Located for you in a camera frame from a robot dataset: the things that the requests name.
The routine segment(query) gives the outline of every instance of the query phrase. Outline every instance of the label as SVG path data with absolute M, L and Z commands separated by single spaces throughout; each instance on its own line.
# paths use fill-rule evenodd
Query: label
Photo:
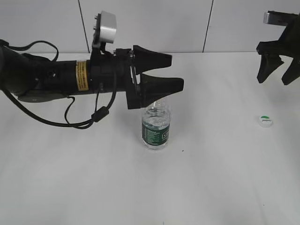
M 86 61 L 76 62 L 76 79 L 79 91 L 89 90 Z
M 162 130 L 153 130 L 142 125 L 142 138 L 150 145 L 162 145 L 169 139 L 170 125 Z

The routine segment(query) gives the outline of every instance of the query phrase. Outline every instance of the water bottle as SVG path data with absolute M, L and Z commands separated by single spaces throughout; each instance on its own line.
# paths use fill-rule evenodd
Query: water bottle
M 166 98 L 155 101 L 142 113 L 142 140 L 152 150 L 164 148 L 169 139 L 171 112 Z

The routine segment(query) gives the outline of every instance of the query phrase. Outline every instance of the robotic arm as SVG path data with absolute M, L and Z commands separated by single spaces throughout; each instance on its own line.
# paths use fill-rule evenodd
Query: robotic arm
M 0 89 L 23 112 L 30 117 L 57 127 L 89 128 L 109 113 L 116 92 L 125 91 L 128 109 L 146 107 L 152 102 L 183 90 L 181 78 L 159 78 L 148 76 L 144 72 L 166 68 L 172 64 L 172 56 L 152 52 L 137 45 L 133 49 L 116 49 L 114 53 L 105 50 L 106 43 L 113 43 L 116 33 L 116 17 L 102 11 L 95 19 L 95 33 L 90 60 L 56 61 L 58 49 L 49 42 L 37 41 L 25 47 L 13 47 L 0 41 Z M 55 58 L 31 54 L 19 54 L 36 43 L 49 44 L 57 50 Z M 97 109 L 100 93 L 112 92 L 107 106 Z M 96 107 L 91 119 L 71 124 L 67 113 L 74 102 L 74 95 L 96 94 Z M 47 102 L 60 98 L 73 101 L 65 113 L 67 123 L 44 120 L 30 112 L 19 101 L 28 103 Z
M 286 28 L 279 40 L 259 43 L 257 52 L 262 60 L 257 80 L 263 83 L 283 64 L 280 55 L 285 55 L 293 58 L 282 77 L 284 85 L 288 85 L 300 76 L 300 15 L 269 11 L 264 16 L 264 23 Z

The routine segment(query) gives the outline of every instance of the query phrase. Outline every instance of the white wall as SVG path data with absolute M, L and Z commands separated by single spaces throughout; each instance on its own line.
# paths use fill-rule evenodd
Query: white wall
M 140 45 L 160 52 L 201 52 L 211 0 L 81 0 L 89 44 L 94 15 L 117 16 L 114 48 Z
M 64 53 L 87 51 L 77 0 L 1 0 L 0 39 L 13 46 L 47 40 Z M 37 44 L 30 52 L 54 52 Z
M 117 16 L 117 36 L 108 49 L 140 45 L 154 51 L 202 52 L 212 0 L 80 0 L 89 46 L 94 16 Z M 300 12 L 300 0 L 214 0 L 205 52 L 254 52 L 276 40 L 284 27 L 263 24 L 268 10 Z M 0 38 L 23 46 L 48 40 L 62 53 L 87 53 L 78 0 L 2 0 Z M 39 44 L 30 52 L 54 50 Z
M 285 27 L 263 24 L 267 11 L 298 14 L 300 0 L 214 0 L 206 52 L 254 52 L 277 40 Z

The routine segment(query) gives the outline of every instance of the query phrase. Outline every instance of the black cable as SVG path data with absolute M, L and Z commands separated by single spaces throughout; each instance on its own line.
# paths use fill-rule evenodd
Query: black cable
M 68 114 L 68 112 L 69 112 L 69 109 L 70 109 L 70 107 L 72 106 L 72 104 L 75 102 L 75 97 L 73 97 L 73 96 L 66 96 L 66 98 L 71 98 L 72 99 L 72 102 L 69 104 L 69 106 L 67 107 L 67 109 L 66 109 L 66 111 L 65 111 L 65 115 L 64 115 L 64 117 L 65 117 L 65 121 L 68 123 L 68 124 L 70 124 L 70 122 L 68 121 L 68 119 L 67 119 L 67 114 Z M 96 103 L 95 103 L 95 111 L 94 111 L 94 113 L 96 113 L 96 111 L 97 111 L 97 108 L 98 108 L 98 98 L 99 98 L 99 89 L 98 89 L 98 91 L 97 91 L 97 96 L 96 96 Z M 95 118 L 94 118 L 94 116 L 92 116 L 92 119 L 90 120 L 90 122 L 87 124 L 87 125 L 84 125 L 84 126 L 72 126 L 73 128 L 76 128 L 76 129 L 87 129 L 87 128 L 89 128 L 90 126 L 92 126 L 92 124 L 95 122 Z
M 91 119 L 86 120 L 84 122 L 80 122 L 80 123 L 73 123 L 73 124 L 67 124 L 67 123 L 57 123 L 57 122 L 52 122 L 52 121 L 48 121 L 45 120 L 39 116 L 37 116 L 36 114 L 32 113 L 31 111 L 29 111 L 27 108 L 25 108 L 16 98 L 14 98 L 14 96 L 2 85 L 1 86 L 1 90 L 3 91 L 3 93 L 6 95 L 6 97 L 8 97 L 8 99 L 10 101 L 12 101 L 19 109 L 21 109 L 25 114 L 27 114 L 28 116 L 30 116 L 31 118 L 50 125 L 50 126 L 54 126 L 54 127 L 63 127 L 63 128 L 71 128 L 73 126 L 84 126 L 86 124 L 89 124 L 91 122 Z
M 6 41 L 3 41 L 3 42 L 1 42 L 1 43 L 3 43 L 3 45 L 4 45 L 5 47 L 7 47 L 7 48 L 9 48 L 9 49 L 11 49 L 11 50 L 20 51 L 20 52 L 26 51 L 26 50 L 30 49 L 33 45 L 35 45 L 35 44 L 37 44 L 37 43 L 44 43 L 44 44 L 50 45 L 51 47 L 55 48 L 55 50 L 56 50 L 56 55 L 55 55 L 54 59 L 52 60 L 53 62 L 56 61 L 56 60 L 58 59 L 58 55 L 59 55 L 58 48 L 57 48 L 54 44 L 52 44 L 52 43 L 50 43 L 50 42 L 48 42 L 48 41 L 42 41 L 42 40 L 40 40 L 40 41 L 34 41 L 34 42 L 32 42 L 31 44 L 29 44 L 29 45 L 27 45 L 27 46 L 23 46 L 23 47 L 10 46 L 9 43 L 6 42 Z
M 117 95 L 117 72 L 115 68 L 113 68 L 113 91 L 112 91 L 112 97 L 107 105 L 107 109 L 110 109 L 113 105 L 114 100 L 116 99 Z

